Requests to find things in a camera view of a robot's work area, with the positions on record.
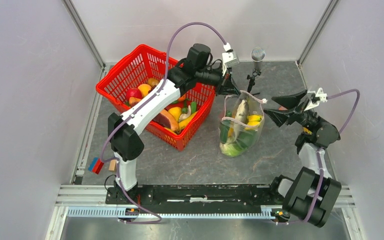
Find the yellow toy banana bunch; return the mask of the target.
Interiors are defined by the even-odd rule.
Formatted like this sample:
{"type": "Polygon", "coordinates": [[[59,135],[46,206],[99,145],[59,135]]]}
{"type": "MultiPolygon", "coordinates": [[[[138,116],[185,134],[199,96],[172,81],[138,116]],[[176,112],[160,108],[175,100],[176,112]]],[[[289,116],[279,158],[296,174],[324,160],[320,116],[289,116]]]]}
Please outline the yellow toy banana bunch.
{"type": "Polygon", "coordinates": [[[262,115],[258,115],[258,114],[253,114],[253,115],[249,115],[247,117],[247,127],[245,128],[246,130],[253,130],[253,129],[256,129],[262,122],[263,120],[263,116],[262,115]]]}

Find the clear zip top bag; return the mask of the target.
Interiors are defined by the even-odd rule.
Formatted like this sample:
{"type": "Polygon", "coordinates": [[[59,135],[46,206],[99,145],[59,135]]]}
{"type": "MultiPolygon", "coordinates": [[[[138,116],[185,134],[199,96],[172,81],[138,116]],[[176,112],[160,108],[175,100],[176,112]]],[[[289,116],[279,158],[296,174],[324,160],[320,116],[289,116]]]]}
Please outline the clear zip top bag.
{"type": "Polygon", "coordinates": [[[222,154],[238,157],[258,142],[265,124],[263,109],[267,102],[244,90],[224,98],[218,127],[222,154]]]}

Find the dark green toy cucumber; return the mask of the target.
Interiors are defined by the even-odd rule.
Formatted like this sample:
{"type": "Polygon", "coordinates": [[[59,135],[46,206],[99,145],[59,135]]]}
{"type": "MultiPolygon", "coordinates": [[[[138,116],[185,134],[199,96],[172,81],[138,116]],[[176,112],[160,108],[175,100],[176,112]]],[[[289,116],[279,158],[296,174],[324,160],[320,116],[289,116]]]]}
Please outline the dark green toy cucumber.
{"type": "Polygon", "coordinates": [[[225,144],[229,137],[229,130],[231,128],[231,121],[228,119],[222,120],[219,124],[219,140],[221,144],[225,144]]]}

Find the green toy avocado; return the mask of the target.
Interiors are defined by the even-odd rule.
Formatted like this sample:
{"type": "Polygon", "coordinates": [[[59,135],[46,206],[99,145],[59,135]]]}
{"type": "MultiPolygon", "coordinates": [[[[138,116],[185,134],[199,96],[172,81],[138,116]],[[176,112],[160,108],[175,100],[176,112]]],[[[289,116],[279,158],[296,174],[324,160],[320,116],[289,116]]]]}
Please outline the green toy avocado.
{"type": "Polygon", "coordinates": [[[236,143],[243,149],[249,148],[255,143],[255,134],[241,132],[236,138],[236,143]]]}

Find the green toy cabbage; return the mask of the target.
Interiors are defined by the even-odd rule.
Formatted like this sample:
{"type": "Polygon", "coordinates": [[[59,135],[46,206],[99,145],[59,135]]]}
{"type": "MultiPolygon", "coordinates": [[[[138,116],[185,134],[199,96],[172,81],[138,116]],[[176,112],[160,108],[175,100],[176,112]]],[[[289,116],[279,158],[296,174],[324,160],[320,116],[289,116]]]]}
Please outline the green toy cabbage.
{"type": "Polygon", "coordinates": [[[244,152],[244,149],[236,143],[220,143],[220,151],[228,157],[237,157],[244,152]]]}

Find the red plastic shopping basket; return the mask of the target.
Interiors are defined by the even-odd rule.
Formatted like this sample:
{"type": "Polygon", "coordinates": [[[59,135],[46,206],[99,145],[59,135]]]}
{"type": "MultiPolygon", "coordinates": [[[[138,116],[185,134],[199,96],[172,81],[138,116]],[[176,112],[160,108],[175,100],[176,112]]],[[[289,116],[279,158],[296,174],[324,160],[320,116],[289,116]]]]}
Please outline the red plastic shopping basket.
{"type": "MultiPolygon", "coordinates": [[[[161,80],[165,73],[166,62],[169,63],[170,68],[178,62],[166,56],[166,52],[140,44],[116,63],[95,89],[118,112],[123,113],[130,109],[127,95],[129,89],[146,84],[149,78],[161,80]]],[[[185,94],[189,103],[197,103],[197,113],[180,134],[174,134],[154,121],[151,121],[145,129],[178,151],[183,151],[209,115],[215,96],[214,86],[202,83],[197,83],[185,94]]]]}

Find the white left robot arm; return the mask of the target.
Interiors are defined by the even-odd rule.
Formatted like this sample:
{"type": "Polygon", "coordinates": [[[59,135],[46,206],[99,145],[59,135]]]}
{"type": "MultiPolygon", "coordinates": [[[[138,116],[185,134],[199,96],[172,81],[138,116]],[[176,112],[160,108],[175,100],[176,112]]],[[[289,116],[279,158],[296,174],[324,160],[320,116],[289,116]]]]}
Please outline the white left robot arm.
{"type": "Polygon", "coordinates": [[[223,44],[223,49],[220,67],[211,69],[210,48],[195,43],[185,58],[173,67],[166,67],[163,78],[150,93],[138,103],[131,104],[127,111],[108,118],[106,143],[111,144],[117,161],[115,181],[120,187],[117,196],[125,204],[131,204],[137,198],[136,160],[145,147],[140,135],[152,120],[162,116],[167,106],[198,83],[215,87],[217,94],[238,93],[229,70],[239,63],[239,59],[228,42],[223,44]]]}

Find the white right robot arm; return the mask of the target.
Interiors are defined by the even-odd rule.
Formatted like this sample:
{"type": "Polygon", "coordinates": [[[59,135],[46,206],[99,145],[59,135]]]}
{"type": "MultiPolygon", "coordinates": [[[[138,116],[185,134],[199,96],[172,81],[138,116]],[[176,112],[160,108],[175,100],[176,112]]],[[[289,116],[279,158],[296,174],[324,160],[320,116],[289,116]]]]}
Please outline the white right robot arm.
{"type": "Polygon", "coordinates": [[[294,144],[302,163],[300,172],[294,179],[284,175],[275,177],[268,191],[269,199],[282,204],[282,210],[298,221],[321,228],[342,189],[341,183],[329,174],[324,159],[326,148],[341,139],[340,132],[314,110],[320,103],[327,102],[328,96],[319,88],[271,99],[282,108],[265,109],[267,117],[278,127],[298,123],[304,130],[294,144]]]}

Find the yellow toy crate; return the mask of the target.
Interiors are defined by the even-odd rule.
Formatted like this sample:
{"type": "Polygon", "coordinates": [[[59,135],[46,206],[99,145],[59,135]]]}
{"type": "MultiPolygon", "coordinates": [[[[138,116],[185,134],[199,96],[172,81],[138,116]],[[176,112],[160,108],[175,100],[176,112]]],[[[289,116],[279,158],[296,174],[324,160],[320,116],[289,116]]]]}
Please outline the yellow toy crate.
{"type": "Polygon", "coordinates": [[[309,134],[309,135],[312,134],[312,132],[311,132],[309,129],[307,129],[306,127],[303,128],[303,131],[304,131],[306,134],[309,134]]]}

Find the black mini tripod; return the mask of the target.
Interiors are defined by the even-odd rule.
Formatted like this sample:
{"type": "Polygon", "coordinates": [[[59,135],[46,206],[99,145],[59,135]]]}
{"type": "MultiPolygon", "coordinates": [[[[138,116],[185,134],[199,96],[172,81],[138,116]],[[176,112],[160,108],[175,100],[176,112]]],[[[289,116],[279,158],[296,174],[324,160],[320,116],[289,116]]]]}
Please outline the black mini tripod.
{"type": "Polygon", "coordinates": [[[253,70],[252,74],[247,75],[246,79],[249,80],[248,86],[247,86],[247,92],[248,93],[251,93],[252,88],[255,85],[256,77],[258,77],[260,75],[261,75],[261,71],[259,71],[259,70],[253,70]]]}

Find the grey microphone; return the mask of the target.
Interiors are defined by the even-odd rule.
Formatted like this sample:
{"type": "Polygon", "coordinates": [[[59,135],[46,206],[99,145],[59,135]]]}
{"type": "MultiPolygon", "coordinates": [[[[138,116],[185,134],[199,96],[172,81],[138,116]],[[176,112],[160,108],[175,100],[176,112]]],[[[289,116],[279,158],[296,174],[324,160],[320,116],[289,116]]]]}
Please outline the grey microphone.
{"type": "Polygon", "coordinates": [[[262,65],[263,65],[263,59],[266,56],[265,50],[263,48],[261,48],[261,47],[255,47],[251,51],[250,56],[251,56],[251,59],[253,61],[253,69],[254,69],[254,71],[260,72],[261,69],[262,69],[262,65]]]}

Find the yellow toy bell pepper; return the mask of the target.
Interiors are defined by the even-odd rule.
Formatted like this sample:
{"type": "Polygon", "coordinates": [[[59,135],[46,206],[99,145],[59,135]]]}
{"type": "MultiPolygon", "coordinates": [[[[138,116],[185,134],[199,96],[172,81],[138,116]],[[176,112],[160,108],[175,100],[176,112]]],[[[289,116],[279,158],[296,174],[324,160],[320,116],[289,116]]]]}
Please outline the yellow toy bell pepper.
{"type": "Polygon", "coordinates": [[[168,112],[174,117],[174,119],[178,122],[179,121],[179,118],[180,116],[183,114],[182,113],[182,108],[181,107],[178,107],[178,106],[175,106],[175,107],[172,107],[168,110],[168,112]]]}

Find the brown toy meat slice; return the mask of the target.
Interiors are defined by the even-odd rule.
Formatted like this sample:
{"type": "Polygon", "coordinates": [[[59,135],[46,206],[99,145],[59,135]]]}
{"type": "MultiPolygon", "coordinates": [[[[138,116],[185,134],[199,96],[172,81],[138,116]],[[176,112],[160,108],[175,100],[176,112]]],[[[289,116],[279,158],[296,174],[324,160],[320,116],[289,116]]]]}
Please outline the brown toy meat slice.
{"type": "Polygon", "coordinates": [[[152,120],[160,126],[168,128],[175,133],[179,133],[181,131],[178,121],[165,109],[158,113],[152,120]]]}

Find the brown toy potato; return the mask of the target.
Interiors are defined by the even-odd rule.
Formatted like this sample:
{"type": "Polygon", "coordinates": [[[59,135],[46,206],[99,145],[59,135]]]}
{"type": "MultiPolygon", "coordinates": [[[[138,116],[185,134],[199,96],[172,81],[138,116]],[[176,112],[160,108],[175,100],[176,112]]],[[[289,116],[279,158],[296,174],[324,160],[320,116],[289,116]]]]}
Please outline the brown toy potato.
{"type": "Polygon", "coordinates": [[[159,83],[160,83],[160,80],[159,80],[159,79],[156,79],[156,78],[153,78],[153,77],[150,77],[150,78],[147,80],[147,84],[148,84],[149,86],[151,86],[151,88],[155,88],[159,83]]]}

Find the peach toy fruit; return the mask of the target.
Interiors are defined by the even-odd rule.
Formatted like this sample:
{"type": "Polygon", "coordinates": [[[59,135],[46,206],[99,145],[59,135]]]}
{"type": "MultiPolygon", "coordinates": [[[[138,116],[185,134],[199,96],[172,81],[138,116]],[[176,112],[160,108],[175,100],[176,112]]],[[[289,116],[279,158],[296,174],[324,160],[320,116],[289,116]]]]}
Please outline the peach toy fruit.
{"type": "Polygon", "coordinates": [[[137,87],[140,91],[142,98],[146,97],[153,89],[153,87],[147,83],[143,83],[137,87]]]}

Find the red toy apple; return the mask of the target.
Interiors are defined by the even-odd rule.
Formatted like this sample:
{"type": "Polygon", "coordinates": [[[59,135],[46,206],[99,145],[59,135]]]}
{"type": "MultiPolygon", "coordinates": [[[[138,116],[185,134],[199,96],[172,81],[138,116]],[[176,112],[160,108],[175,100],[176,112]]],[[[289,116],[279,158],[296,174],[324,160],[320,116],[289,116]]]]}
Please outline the red toy apple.
{"type": "Polygon", "coordinates": [[[126,92],[126,99],[129,102],[139,102],[142,98],[142,92],[136,87],[132,87],[126,92]]]}

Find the wooden toy block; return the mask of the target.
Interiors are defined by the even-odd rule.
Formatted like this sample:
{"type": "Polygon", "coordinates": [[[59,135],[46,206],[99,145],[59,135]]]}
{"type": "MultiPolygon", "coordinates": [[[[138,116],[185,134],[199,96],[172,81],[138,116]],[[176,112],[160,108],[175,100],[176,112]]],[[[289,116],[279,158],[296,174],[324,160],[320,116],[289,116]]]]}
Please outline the wooden toy block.
{"type": "Polygon", "coordinates": [[[112,160],[109,162],[108,170],[109,170],[110,172],[115,172],[115,171],[116,171],[116,168],[117,168],[117,160],[112,159],[112,160]]]}

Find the red toy block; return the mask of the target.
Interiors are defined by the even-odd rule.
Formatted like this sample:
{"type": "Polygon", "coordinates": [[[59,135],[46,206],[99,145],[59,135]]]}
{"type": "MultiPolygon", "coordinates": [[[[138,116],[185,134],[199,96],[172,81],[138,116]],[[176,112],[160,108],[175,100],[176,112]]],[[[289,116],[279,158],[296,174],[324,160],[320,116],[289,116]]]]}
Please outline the red toy block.
{"type": "Polygon", "coordinates": [[[101,160],[97,160],[94,162],[93,167],[91,168],[91,172],[95,174],[99,174],[104,166],[104,163],[101,160]]]}

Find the blue toy block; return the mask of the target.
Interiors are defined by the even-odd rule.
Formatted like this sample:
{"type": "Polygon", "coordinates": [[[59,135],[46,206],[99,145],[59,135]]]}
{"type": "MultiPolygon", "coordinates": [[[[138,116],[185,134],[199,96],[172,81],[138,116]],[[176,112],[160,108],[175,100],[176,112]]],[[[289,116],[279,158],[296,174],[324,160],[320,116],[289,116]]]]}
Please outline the blue toy block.
{"type": "Polygon", "coordinates": [[[92,162],[90,163],[89,167],[88,167],[88,170],[90,172],[94,172],[95,170],[95,167],[99,164],[99,158],[98,157],[94,157],[92,162]]]}

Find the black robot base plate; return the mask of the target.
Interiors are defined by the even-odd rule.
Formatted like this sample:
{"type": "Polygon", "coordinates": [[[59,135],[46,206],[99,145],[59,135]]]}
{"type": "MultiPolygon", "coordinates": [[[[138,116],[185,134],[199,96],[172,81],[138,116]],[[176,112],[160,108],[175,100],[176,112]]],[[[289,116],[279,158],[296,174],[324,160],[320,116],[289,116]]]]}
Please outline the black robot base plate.
{"type": "Polygon", "coordinates": [[[127,193],[156,214],[257,214],[284,200],[269,184],[143,184],[127,193]]]}

